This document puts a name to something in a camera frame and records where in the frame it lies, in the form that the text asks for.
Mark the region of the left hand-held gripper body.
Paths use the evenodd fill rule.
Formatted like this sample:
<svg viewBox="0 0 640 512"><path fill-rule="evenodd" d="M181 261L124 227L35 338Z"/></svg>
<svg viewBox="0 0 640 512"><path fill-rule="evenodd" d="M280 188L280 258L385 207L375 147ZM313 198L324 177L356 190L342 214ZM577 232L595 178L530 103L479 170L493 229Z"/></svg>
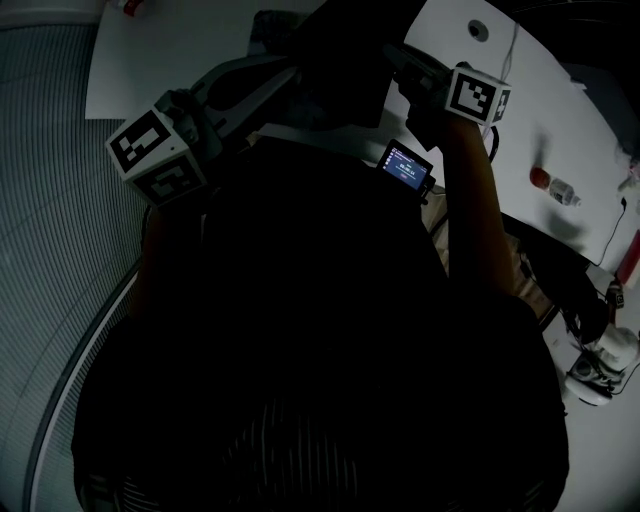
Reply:
<svg viewBox="0 0 640 512"><path fill-rule="evenodd" d="M168 91L124 122L105 143L120 179L151 206L203 190L222 142L187 90Z"/></svg>

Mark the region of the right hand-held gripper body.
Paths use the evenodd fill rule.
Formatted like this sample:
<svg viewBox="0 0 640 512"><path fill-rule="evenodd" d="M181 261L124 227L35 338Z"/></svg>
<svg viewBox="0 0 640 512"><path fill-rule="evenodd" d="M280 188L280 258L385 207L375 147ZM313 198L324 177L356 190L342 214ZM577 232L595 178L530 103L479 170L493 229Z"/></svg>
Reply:
<svg viewBox="0 0 640 512"><path fill-rule="evenodd" d="M511 96L511 86L468 66L447 72L410 68L397 79L400 93L412 107L448 111L477 124L500 122Z"/></svg>

